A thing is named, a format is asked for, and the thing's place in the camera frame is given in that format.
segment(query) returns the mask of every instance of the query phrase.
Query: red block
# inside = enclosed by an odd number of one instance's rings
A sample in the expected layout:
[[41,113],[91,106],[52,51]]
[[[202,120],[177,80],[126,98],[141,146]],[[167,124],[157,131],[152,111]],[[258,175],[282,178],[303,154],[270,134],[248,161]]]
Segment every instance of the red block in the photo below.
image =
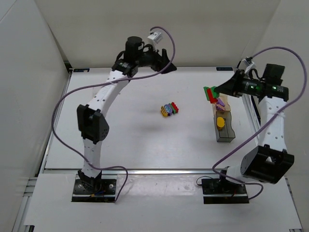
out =
[[176,113],[178,113],[179,109],[178,109],[178,107],[176,106],[176,104],[172,102],[171,105],[173,106],[173,108],[174,108],[174,110],[176,111]]
[[210,88],[207,89],[207,93],[208,93],[209,101],[211,102],[211,104],[216,103],[218,101],[216,98],[213,97]]

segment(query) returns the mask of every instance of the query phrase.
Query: wall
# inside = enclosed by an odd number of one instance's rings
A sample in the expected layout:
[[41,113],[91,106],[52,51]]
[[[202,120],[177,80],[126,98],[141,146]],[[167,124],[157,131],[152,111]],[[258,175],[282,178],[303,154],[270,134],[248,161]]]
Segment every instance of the wall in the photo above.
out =
[[[280,0],[36,0],[71,65],[110,67],[127,37],[152,26],[175,38],[178,66],[236,65],[256,48]],[[168,37],[160,43],[171,54]]]
[[[256,51],[269,46],[286,46],[295,50],[309,67],[309,1],[282,0]],[[285,51],[268,51],[255,59],[262,75],[266,63],[285,65],[283,85],[290,90],[290,99],[300,92],[303,71],[297,59]],[[303,98],[286,109],[285,142],[288,152],[295,155],[295,163],[287,173],[295,204],[305,231],[309,231],[309,91]]]
[[33,0],[0,1],[0,231],[12,230],[68,73]]

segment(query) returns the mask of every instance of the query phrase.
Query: black mounting plate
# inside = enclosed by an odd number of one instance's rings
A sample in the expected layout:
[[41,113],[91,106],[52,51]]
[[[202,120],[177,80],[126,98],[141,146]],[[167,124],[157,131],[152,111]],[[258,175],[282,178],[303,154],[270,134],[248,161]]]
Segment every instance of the black mounting plate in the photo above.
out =
[[219,183],[219,179],[202,179],[204,204],[239,204],[249,203],[245,185],[227,182]]
[[98,191],[94,196],[92,193],[83,187],[83,182],[81,179],[75,179],[72,202],[114,202],[115,192],[116,192],[116,179],[101,179],[101,189],[104,191]]

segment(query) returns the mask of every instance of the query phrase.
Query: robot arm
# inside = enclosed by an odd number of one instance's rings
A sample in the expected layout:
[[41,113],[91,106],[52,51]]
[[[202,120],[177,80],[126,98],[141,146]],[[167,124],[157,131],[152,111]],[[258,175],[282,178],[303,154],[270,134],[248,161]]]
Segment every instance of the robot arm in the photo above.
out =
[[[131,78],[138,72],[138,67],[151,67],[156,72],[161,71],[169,63],[165,49],[162,55],[155,45],[162,39],[161,33],[156,31],[148,37],[151,44],[144,45],[140,37],[131,36],[127,39],[126,49],[117,56],[106,82],[122,78]],[[162,73],[177,70],[170,64]],[[77,108],[78,129],[82,133],[84,142],[84,156],[95,167],[100,166],[102,141],[109,132],[109,125],[105,120],[107,111],[120,91],[129,83],[121,81],[102,87],[93,99],[86,105]],[[100,189],[101,171],[95,170],[84,161],[82,170],[78,171],[83,186],[89,192],[95,193]]]
[[[218,86],[215,91],[239,97],[243,93],[259,99],[261,126],[265,125],[288,101],[288,88],[282,87],[281,76],[284,67],[268,64],[263,77],[247,79],[246,71],[237,70],[235,75]],[[241,164],[227,167],[222,172],[244,182],[260,181],[276,184],[294,163],[294,156],[287,153],[284,142],[284,112],[261,132],[258,146],[249,152]],[[226,178],[228,182],[239,182]]]

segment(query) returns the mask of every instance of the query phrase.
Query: white floor panel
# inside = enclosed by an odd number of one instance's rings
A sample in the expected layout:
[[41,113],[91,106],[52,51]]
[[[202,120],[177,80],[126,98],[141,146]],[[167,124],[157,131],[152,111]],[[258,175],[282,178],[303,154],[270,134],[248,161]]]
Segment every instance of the white floor panel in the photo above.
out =
[[[117,203],[72,203],[73,174],[41,174],[34,232],[289,232],[300,223],[284,178],[249,204],[204,205],[197,175],[131,175]],[[249,195],[259,187],[248,187]]]
[[[151,74],[140,69],[138,76]],[[74,72],[68,91],[105,82],[110,69]],[[117,97],[107,114],[110,133],[103,141],[101,166],[123,165],[130,169],[194,169],[212,165],[246,140],[252,131],[241,98],[229,97],[232,127],[236,139],[217,143],[211,104],[204,86],[217,86],[233,75],[213,67],[179,68],[178,71],[146,80],[131,81]],[[57,133],[71,146],[83,151],[77,127],[76,108],[86,104],[98,89],[86,89],[69,96],[63,105]],[[177,115],[163,118],[160,107],[175,102]],[[250,142],[219,167],[237,165],[253,147]],[[80,169],[83,160],[54,138],[47,169]]]

